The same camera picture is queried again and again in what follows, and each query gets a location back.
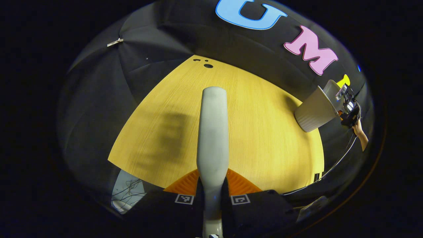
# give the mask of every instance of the pink letter m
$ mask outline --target pink letter m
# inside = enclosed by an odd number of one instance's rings
[[[323,74],[323,70],[327,68],[333,61],[337,61],[338,57],[329,48],[319,49],[319,41],[314,32],[305,26],[300,26],[302,32],[300,35],[291,43],[284,43],[283,46],[295,55],[301,54],[301,47],[305,45],[303,60],[310,60],[317,58],[315,61],[310,61],[309,65],[311,69],[318,75]]]

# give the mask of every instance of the metal clip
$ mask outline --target metal clip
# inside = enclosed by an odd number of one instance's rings
[[[117,41],[113,41],[113,42],[111,42],[111,43],[108,43],[108,44],[107,44],[107,47],[109,47],[109,46],[111,46],[111,45],[114,45],[114,44],[117,44],[117,43],[122,42],[122,41],[124,41],[124,40],[123,40],[123,39],[121,39],[121,38],[119,38]]]

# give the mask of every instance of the human hand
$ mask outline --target human hand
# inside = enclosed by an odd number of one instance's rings
[[[355,125],[352,126],[352,128],[354,129],[354,134],[355,135],[359,135],[363,133],[363,129],[361,128],[361,120],[358,119],[357,123]]]

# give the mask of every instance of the orange gripper base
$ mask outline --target orange gripper base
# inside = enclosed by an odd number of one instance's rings
[[[190,173],[181,177],[180,179],[176,180],[169,187],[164,189],[164,191],[176,194],[195,196],[199,176],[200,174],[198,173],[198,170],[193,170]],[[228,172],[226,173],[226,178],[228,179],[230,196],[250,194],[262,191],[252,182],[248,181],[246,178],[242,177],[240,174],[236,173],[231,169],[228,169]]]

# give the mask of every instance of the yellow wood surface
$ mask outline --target yellow wood surface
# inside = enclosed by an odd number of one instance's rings
[[[262,190],[279,193],[304,187],[323,171],[318,129],[306,133],[294,118],[298,99],[247,71],[198,55],[174,69],[139,104],[109,161],[164,188],[196,169],[201,95],[210,86],[228,95],[230,169]]]

